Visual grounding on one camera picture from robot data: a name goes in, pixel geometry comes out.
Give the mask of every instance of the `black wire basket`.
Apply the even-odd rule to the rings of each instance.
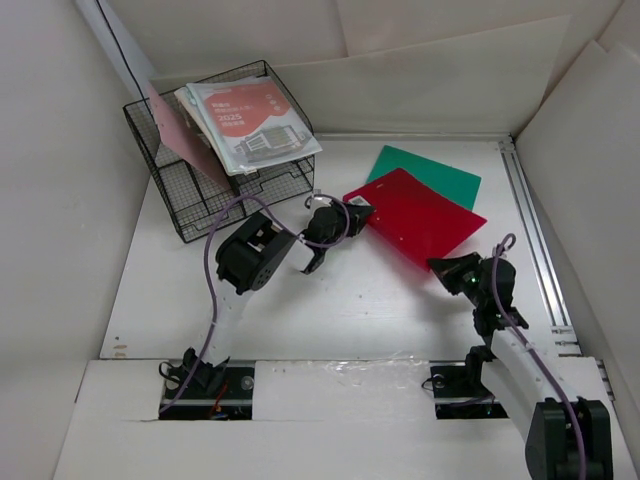
[[[298,102],[264,60],[214,75],[200,83],[231,82],[252,75],[271,77],[313,133],[311,123]],[[174,91],[163,93],[161,97],[178,111],[180,105]],[[160,143],[160,133],[149,113],[148,104],[144,102],[140,100],[125,105],[124,115],[169,210],[176,232],[185,243],[206,235],[217,214],[236,196],[255,195],[271,205],[313,190],[314,155],[263,168],[249,175],[228,176],[230,190],[218,186]],[[204,136],[201,138],[208,145]],[[239,222],[260,208],[255,202],[242,201],[229,210],[220,228]]]

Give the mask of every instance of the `cable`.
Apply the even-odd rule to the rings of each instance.
[[[346,224],[345,224],[344,232],[342,232],[342,235],[340,235],[338,240],[336,240],[333,243],[323,244],[323,243],[310,242],[310,241],[305,240],[300,235],[297,235],[297,234],[293,233],[280,220],[278,220],[275,217],[273,212],[271,212],[271,210],[269,209],[269,206],[263,200],[261,200],[260,198],[254,196],[254,195],[248,195],[247,194],[247,195],[240,195],[239,197],[235,197],[233,200],[231,200],[229,203],[227,203],[227,205],[218,214],[218,216],[216,217],[216,219],[213,222],[213,225],[211,226],[211,229],[209,230],[209,235],[207,235],[207,241],[206,241],[206,243],[204,245],[204,276],[205,276],[205,278],[207,280],[207,287],[209,287],[209,293],[211,294],[211,303],[213,304],[213,316],[211,317],[211,324],[209,326],[209,331],[207,332],[207,337],[205,338],[204,344],[202,345],[202,349],[200,350],[200,355],[198,355],[196,360],[193,362],[193,366],[191,367],[191,370],[189,370],[189,374],[187,375],[187,378],[184,380],[184,382],[182,382],[182,385],[180,386],[180,389],[176,392],[176,395],[173,397],[173,399],[169,403],[167,403],[164,407],[162,407],[160,409],[159,413],[166,412],[168,409],[170,409],[172,406],[174,406],[178,400],[180,400],[180,398],[184,394],[184,391],[187,389],[187,386],[191,382],[191,379],[195,375],[196,369],[198,368],[198,365],[200,365],[200,359],[202,358],[202,356],[207,351],[207,348],[209,348],[209,343],[211,343],[211,338],[213,337],[213,330],[215,329],[216,323],[218,321],[218,297],[216,296],[215,288],[213,286],[213,280],[211,279],[211,270],[209,268],[209,250],[211,250],[211,242],[213,241],[213,235],[216,232],[216,230],[218,230],[218,227],[220,226],[220,223],[222,223],[222,220],[226,217],[227,213],[229,213],[229,210],[231,210],[231,208],[233,208],[237,203],[239,203],[239,202],[241,202],[243,200],[253,200],[254,202],[258,203],[262,208],[264,208],[265,213],[271,218],[271,220],[273,220],[273,223],[278,225],[283,231],[285,231],[285,232],[289,233],[290,235],[293,235],[294,237],[296,237],[296,239],[299,242],[302,242],[305,245],[309,245],[310,247],[316,247],[316,248],[334,247],[334,246],[338,245],[340,242],[342,242],[347,237],[347,233],[349,232],[349,227],[351,225],[350,221],[349,221],[349,210],[347,210],[347,207],[345,207],[344,204],[340,200],[338,200],[335,197],[332,197],[331,195],[325,195],[325,194],[322,194],[322,193],[317,193],[317,194],[313,194],[313,196],[314,197],[325,197],[325,198],[328,198],[330,200],[333,200],[338,205],[340,205],[342,207],[342,209],[344,210],[344,214],[345,214],[345,217],[346,217]]]
[[[569,413],[569,418],[571,419],[571,425],[573,425],[573,432],[575,433],[575,436],[576,436],[576,443],[578,445],[578,456],[579,456],[579,462],[580,462],[578,479],[586,480],[587,455],[585,452],[584,439],[582,438],[582,429],[580,428],[580,423],[578,422],[578,417],[576,416],[576,412],[573,411],[571,402],[569,401],[567,394],[562,389],[562,386],[555,379],[555,377],[553,376],[553,373],[551,373],[549,368],[547,368],[547,366],[544,364],[544,361],[542,360],[538,352],[534,348],[529,348],[530,344],[529,344],[529,341],[527,340],[527,337],[524,335],[524,333],[522,333],[520,328],[518,328],[518,325],[513,320],[513,318],[511,318],[511,315],[509,315],[505,311],[502,305],[502,302],[500,301],[500,296],[498,295],[498,283],[497,283],[498,260],[500,259],[502,254],[506,250],[509,250],[511,247],[513,247],[515,243],[516,243],[516,236],[513,233],[509,233],[504,237],[502,242],[496,247],[496,251],[493,257],[492,268],[491,268],[491,290],[493,293],[493,299],[496,302],[496,306],[498,307],[498,310],[500,311],[500,315],[502,315],[502,318],[505,319],[505,321],[513,329],[515,335],[518,337],[520,342],[522,342],[522,344],[528,349],[529,353],[531,354],[531,357],[533,358],[533,361],[536,363],[540,371],[542,371],[543,375],[547,378],[547,380],[549,381],[553,389],[556,391],[556,393],[562,400],[562,403],[564,404],[565,408],[567,409],[567,412]]]
[[[216,403],[214,403],[213,407],[211,407],[211,410],[209,410],[209,418],[213,417],[213,414],[216,413],[216,410],[218,409],[218,404],[220,403],[220,399],[226,393],[228,388],[229,388],[229,382],[224,382],[224,385],[222,385],[222,388],[220,389],[220,393],[216,397]]]
[[[133,74],[133,71],[131,70],[131,67],[129,66],[129,62],[127,61],[127,57],[125,56],[124,52],[122,51],[122,47],[120,46],[120,42],[118,41],[118,37],[116,37],[116,34],[113,31],[113,28],[111,28],[111,23],[109,22],[109,19],[107,18],[107,16],[104,13],[104,10],[102,9],[102,5],[100,4],[100,0],[96,0],[96,5],[98,6],[98,10],[100,10],[100,15],[102,15],[102,19],[104,20],[104,23],[107,25],[107,28],[109,29],[109,33],[111,33],[111,37],[113,38],[113,41],[115,42],[116,47],[118,48],[118,52],[120,52],[120,57],[122,58],[122,62],[124,63],[124,66],[127,68],[127,71],[129,72],[129,75],[131,76],[131,79],[133,80],[133,83],[136,84],[136,88],[138,89],[138,92],[140,92],[140,98],[142,99],[142,103],[144,103],[144,106],[147,108],[147,112],[149,112],[149,115],[151,116],[151,118],[153,118],[153,114],[151,113],[151,109],[149,108],[149,105],[147,105],[147,101],[145,100],[146,95],[142,92],[142,88],[140,88],[140,84],[138,83],[138,79],[136,79],[136,76]]]

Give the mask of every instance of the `white board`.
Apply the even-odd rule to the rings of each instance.
[[[482,177],[474,211],[487,224],[453,254],[491,252],[507,232],[519,237],[510,260],[518,270],[516,305],[531,324],[528,333],[553,348],[520,215],[496,142],[320,139],[315,187],[341,197],[361,186],[386,144]],[[292,228],[308,222],[303,197],[273,211]],[[214,237],[215,250],[234,227]],[[102,347],[102,358],[182,358],[210,322],[211,298],[202,255],[204,239],[185,245],[153,183],[138,226]],[[328,252],[305,276],[283,265],[256,292],[238,326],[236,359],[356,360],[463,359],[481,342],[472,305],[452,297],[432,275],[409,264],[365,229]]]
[[[410,390],[409,397],[416,394],[422,399],[404,403],[404,417],[378,418],[370,410],[372,417],[349,418],[338,412],[349,399],[354,410],[371,404],[371,399],[359,395],[361,386],[351,383],[362,378],[366,364],[344,365],[360,373],[345,371],[342,377],[333,377],[330,365],[317,363],[315,382],[309,383],[305,366],[299,370],[296,364],[265,362],[256,376],[256,390],[277,388],[285,401],[262,396],[271,402],[267,410],[273,417],[245,422],[149,421],[157,412],[150,399],[158,401],[161,384],[156,367],[157,361],[91,364],[55,480],[175,479],[186,472],[192,478],[215,472],[217,478],[242,479],[527,478],[523,441],[509,420],[436,420],[433,399],[412,381],[412,374],[405,376],[406,363],[384,367],[395,370],[396,385]],[[290,375],[278,373],[276,381],[263,375],[269,368],[285,369]],[[370,373],[375,373],[376,366],[372,368]],[[562,359],[559,368],[566,378],[580,379],[581,393],[602,400],[613,412],[592,359]],[[337,401],[325,395],[323,418],[276,420],[292,405],[304,409],[302,403],[311,395],[322,395],[321,390],[336,378],[345,380],[336,386],[347,393]],[[368,376],[383,404],[398,398],[397,391],[383,388],[388,379]],[[145,403],[147,413],[139,410]],[[636,479],[615,416],[612,443],[616,479]]]
[[[549,92],[587,42],[606,27],[620,3],[621,0],[338,0],[338,8],[349,55],[572,15],[551,73]]]
[[[598,43],[609,51],[617,43],[631,48],[640,55],[640,1],[626,0],[613,17]]]
[[[275,70],[320,132],[515,132],[538,109],[567,21]]]
[[[585,0],[337,0],[337,3],[347,50],[353,56],[571,15]]]
[[[567,33],[551,71],[546,95],[555,88],[587,43],[600,36],[621,3],[622,0],[583,0],[567,27]]]
[[[606,54],[592,43],[517,147],[640,408],[633,288],[640,268],[639,117],[637,57],[620,46]]]
[[[158,73],[346,55],[332,0],[109,0]]]

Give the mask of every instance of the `white panel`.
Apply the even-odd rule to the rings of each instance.
[[[317,131],[515,132],[540,104],[567,21],[275,70]]]
[[[592,43],[517,143],[638,406],[639,116],[638,59]]]
[[[482,177],[474,211],[488,223],[453,254],[491,252],[505,233],[520,241],[510,252],[517,266],[515,298],[541,348],[552,348],[550,323],[531,253],[495,142],[323,140],[315,187],[341,197],[361,186],[386,144]],[[273,208],[294,230],[308,222],[298,197]],[[212,249],[237,227],[219,232]],[[211,298],[202,273],[204,240],[185,245],[152,183],[101,356],[182,358],[210,322]],[[320,269],[305,276],[282,265],[246,307],[238,325],[236,359],[462,359],[479,344],[471,303],[390,250],[365,229],[330,250]]]
[[[587,43],[598,38],[622,0],[583,0],[574,12],[551,72],[546,94],[549,95]]]
[[[156,361],[120,363],[155,365]],[[305,372],[313,373],[304,366],[298,370],[289,364],[288,368],[293,370],[291,375],[263,379],[267,381],[266,388],[273,381],[273,388],[280,389],[282,394],[274,397],[270,407],[278,418],[285,418],[291,406],[304,410],[303,404],[322,395],[327,382],[333,381],[330,377],[334,373],[323,370],[322,363],[317,364],[318,375],[314,375],[317,382],[306,381]],[[602,400],[613,412],[592,359],[563,359],[559,368],[568,378],[580,379],[585,397]],[[329,378],[322,378],[323,371]],[[93,373],[99,375],[91,378]],[[395,382],[400,384],[404,381],[402,368],[397,373],[399,378]],[[113,392],[126,385],[147,382],[141,368],[119,368],[117,375],[105,370],[91,370],[91,374],[87,372],[86,382],[91,383],[83,385],[79,408],[85,402],[83,398],[90,401],[96,397],[84,396],[85,389],[102,391],[107,396],[111,392],[113,396]],[[366,377],[365,381],[377,385],[376,395],[382,404],[397,398],[396,391],[379,388],[381,382],[373,377]],[[371,404],[371,399],[359,393],[361,386],[346,382],[341,388],[352,395],[354,410],[361,404]],[[409,389],[428,395],[412,381],[407,384]],[[138,397],[144,395],[151,393],[134,390],[129,398],[138,402]],[[174,479],[184,477],[185,472],[200,478],[210,476],[212,471],[219,478],[242,479],[528,478],[524,445],[509,420],[438,421],[432,405],[410,407],[408,403],[405,407],[410,409],[411,418],[356,416],[349,419],[338,412],[348,396],[349,393],[342,394],[334,400],[333,396],[326,395],[327,404],[323,409],[326,416],[316,417],[315,421],[147,422],[116,420],[112,414],[122,411],[125,401],[124,396],[116,394],[112,402],[105,402],[103,418],[74,415],[55,479]],[[615,416],[612,443],[616,478],[635,479]]]
[[[338,0],[349,55],[572,15],[551,74],[556,85],[622,0]]]
[[[351,56],[570,15],[586,1],[337,0],[337,3]]]
[[[346,48],[332,0],[111,0],[158,72],[225,71],[255,60],[340,58]]]
[[[86,362],[9,362],[0,375],[0,464],[7,479],[48,479],[73,414]]]
[[[640,54],[640,1],[626,0],[598,40],[607,51],[616,42]]]
[[[99,351],[148,173],[131,101],[73,2],[0,15],[0,465],[54,472]]]

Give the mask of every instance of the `white cardboard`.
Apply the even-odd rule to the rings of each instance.
[[[346,56],[333,0],[110,0],[158,73]]]
[[[620,4],[621,0],[338,0],[349,55],[571,15],[547,93]]]
[[[637,57],[592,43],[517,142],[638,407],[639,117]]]
[[[540,104],[568,20],[275,70],[317,131],[517,132]]]

